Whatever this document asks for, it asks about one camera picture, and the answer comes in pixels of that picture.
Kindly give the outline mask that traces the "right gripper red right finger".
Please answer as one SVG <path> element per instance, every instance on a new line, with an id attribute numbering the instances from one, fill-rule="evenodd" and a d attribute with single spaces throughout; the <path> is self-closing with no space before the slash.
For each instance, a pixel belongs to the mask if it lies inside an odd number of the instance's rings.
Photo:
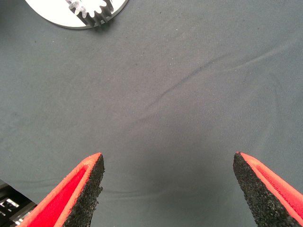
<path id="1" fill-rule="evenodd" d="M 233 171 L 257 226 L 303 225 L 303 195 L 266 165 L 236 152 Z"/>

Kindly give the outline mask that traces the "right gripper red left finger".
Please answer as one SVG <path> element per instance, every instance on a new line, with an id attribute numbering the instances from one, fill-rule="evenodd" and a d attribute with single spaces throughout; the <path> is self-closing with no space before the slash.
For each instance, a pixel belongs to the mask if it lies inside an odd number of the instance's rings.
<path id="1" fill-rule="evenodd" d="M 103 188 L 104 158 L 82 160 L 25 217 L 21 227 L 89 227 Z"/>

